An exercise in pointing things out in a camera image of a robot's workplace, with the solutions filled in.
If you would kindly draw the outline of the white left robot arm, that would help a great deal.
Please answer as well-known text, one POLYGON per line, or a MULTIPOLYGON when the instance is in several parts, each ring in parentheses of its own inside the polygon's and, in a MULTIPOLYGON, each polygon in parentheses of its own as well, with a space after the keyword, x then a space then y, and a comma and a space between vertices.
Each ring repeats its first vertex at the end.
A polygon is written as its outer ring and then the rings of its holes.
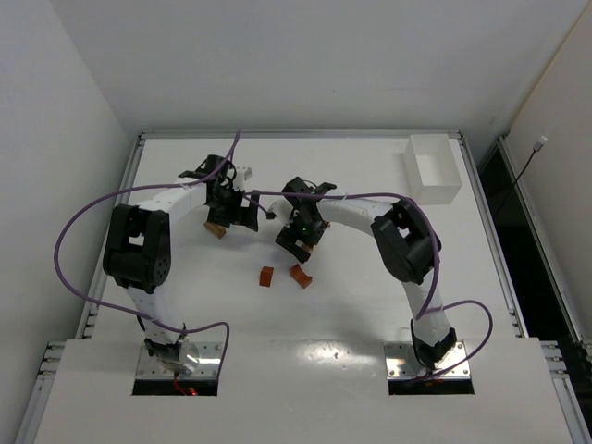
POLYGON ((250 168, 210 154, 195 170, 181 173, 173 187, 134 205, 119 204, 112 211, 103 269, 132 299, 148 354, 172 372, 188 374, 198 364, 166 289, 172 229, 205 207, 204 226, 218 238, 233 225, 256 231, 258 203, 242 204, 244 184, 251 175, 250 168))

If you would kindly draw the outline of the dark orange notched block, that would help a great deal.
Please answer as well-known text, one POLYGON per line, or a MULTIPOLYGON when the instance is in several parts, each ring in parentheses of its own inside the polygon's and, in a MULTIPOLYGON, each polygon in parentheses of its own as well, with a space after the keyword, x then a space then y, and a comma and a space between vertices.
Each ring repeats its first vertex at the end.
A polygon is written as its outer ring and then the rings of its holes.
POLYGON ((308 288, 312 282, 313 278, 306 274, 299 264, 294 265, 290 269, 290 276, 303 288, 308 288))

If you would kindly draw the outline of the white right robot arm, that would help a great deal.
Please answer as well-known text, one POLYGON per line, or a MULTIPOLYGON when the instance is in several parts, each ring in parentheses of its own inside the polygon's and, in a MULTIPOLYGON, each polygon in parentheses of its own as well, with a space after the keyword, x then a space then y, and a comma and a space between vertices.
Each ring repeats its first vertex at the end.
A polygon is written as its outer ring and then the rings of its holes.
POLYGON ((404 198, 385 203, 370 198, 341 197, 324 182, 312 187, 296 177, 270 211, 282 223, 276 244, 304 264, 332 223, 353 228, 376 242, 382 263, 403 286, 413 315, 416 359, 434 370, 454 346, 456 332, 443 313, 438 291, 441 243, 422 211, 404 198))

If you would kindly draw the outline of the brown long wood block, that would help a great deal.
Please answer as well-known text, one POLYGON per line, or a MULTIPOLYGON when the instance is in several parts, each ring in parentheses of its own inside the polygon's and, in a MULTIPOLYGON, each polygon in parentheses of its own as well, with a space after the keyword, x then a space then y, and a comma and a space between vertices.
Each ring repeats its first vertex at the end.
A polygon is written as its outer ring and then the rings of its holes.
POLYGON ((203 226, 207 232, 212 234, 217 239, 222 239, 227 234, 227 229, 225 227, 219 226, 216 223, 206 221, 203 226))

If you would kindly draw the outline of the white perforated basket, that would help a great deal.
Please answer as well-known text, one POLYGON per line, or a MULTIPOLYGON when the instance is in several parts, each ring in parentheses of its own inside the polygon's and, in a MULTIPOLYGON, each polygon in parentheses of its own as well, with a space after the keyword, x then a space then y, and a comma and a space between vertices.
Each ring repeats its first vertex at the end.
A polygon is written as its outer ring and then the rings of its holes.
POLYGON ((418 204, 453 202, 463 183, 448 135, 412 135, 402 157, 410 196, 418 204))

